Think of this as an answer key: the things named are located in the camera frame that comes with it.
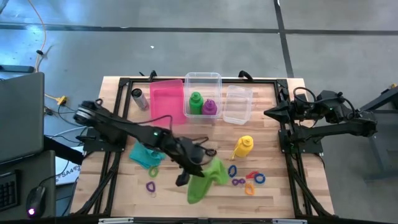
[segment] keyboard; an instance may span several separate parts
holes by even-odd
[[[18,171],[0,174],[0,211],[19,205]]]

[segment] concrete floor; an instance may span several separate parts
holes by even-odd
[[[398,30],[395,0],[279,2],[286,29]],[[273,0],[36,0],[34,4],[46,24],[278,28]],[[27,1],[13,0],[0,14],[0,26],[9,23],[37,24],[39,20]],[[34,26],[0,29],[0,63],[33,66],[42,40],[42,31]],[[287,35],[287,44],[294,77],[304,78],[315,93],[342,91],[355,107],[398,80],[398,39],[394,35],[293,34]],[[69,96],[69,105],[76,108],[82,100],[98,96],[106,75],[156,70],[158,75],[200,71],[235,77],[246,70],[254,77],[287,77],[281,50],[279,34],[48,31],[48,54],[40,71],[46,74],[45,91]],[[0,77],[13,75],[18,74],[2,73]],[[54,101],[46,99],[45,103],[56,109]],[[72,127],[58,118],[45,118],[45,134]],[[72,139],[77,134],[65,137]],[[344,135],[324,138],[322,144],[335,213],[344,218],[396,223],[398,181],[363,181],[365,175],[377,172],[368,140]],[[67,190],[59,198],[65,197]]]

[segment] yellow spray bottle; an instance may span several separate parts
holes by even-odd
[[[246,157],[253,149],[253,145],[253,138],[251,136],[243,136],[239,138],[238,143],[235,145],[231,159],[234,159],[235,155],[238,157]]]

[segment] wooden table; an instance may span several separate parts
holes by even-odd
[[[99,97],[104,101],[103,106],[110,111],[114,107],[119,78],[104,77],[99,93]],[[295,87],[304,86],[304,80],[301,78],[288,78],[287,80],[291,97],[293,96],[292,90]],[[245,177],[246,174],[254,170],[264,173],[267,177],[266,183],[256,186],[255,195],[246,195],[244,188],[234,187],[229,182],[226,185],[212,186],[201,202],[189,205],[187,202],[188,187],[175,186],[175,179],[182,170],[178,168],[176,163],[166,158],[159,167],[158,176],[154,179],[157,196],[152,198],[146,190],[146,183],[151,180],[147,170],[129,158],[135,142],[134,138],[129,138],[119,167],[112,217],[294,217],[286,161],[280,152],[277,136],[279,123],[263,115],[264,110],[276,106],[274,87],[268,84],[243,83],[240,85],[252,88],[254,92],[251,119],[245,125],[229,124],[220,118],[214,125],[184,124],[173,127],[173,131],[177,136],[184,135],[189,138],[208,135],[210,141],[205,146],[218,151],[218,156],[223,160],[226,168],[235,164],[238,167],[238,177]],[[227,83],[223,84],[223,98],[226,96],[228,86]],[[150,100],[148,83],[136,83],[133,88],[141,88],[146,98]],[[124,96],[126,96],[126,90],[121,102],[124,102]],[[123,105],[124,103],[121,103],[119,115],[123,111]],[[150,119],[150,113],[148,111],[142,112],[132,101],[128,119],[137,122],[145,121]],[[229,161],[234,145],[244,135],[253,137],[254,149],[247,158]],[[97,187],[103,157],[103,152],[96,152],[84,160],[73,198],[72,212],[81,208]],[[303,164],[308,187],[324,208],[333,213],[328,183],[321,160],[314,155],[304,154]],[[297,189],[300,195],[300,205],[302,211],[304,211],[301,190],[299,190],[299,187]],[[107,191],[108,189],[105,189],[103,207]]]

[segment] pink plastic container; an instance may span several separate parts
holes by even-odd
[[[182,80],[167,80],[153,82],[149,85],[150,91],[150,117],[156,119],[164,115],[173,117],[173,125],[185,124],[184,115],[184,89]],[[170,118],[154,121],[154,125],[169,127]]]

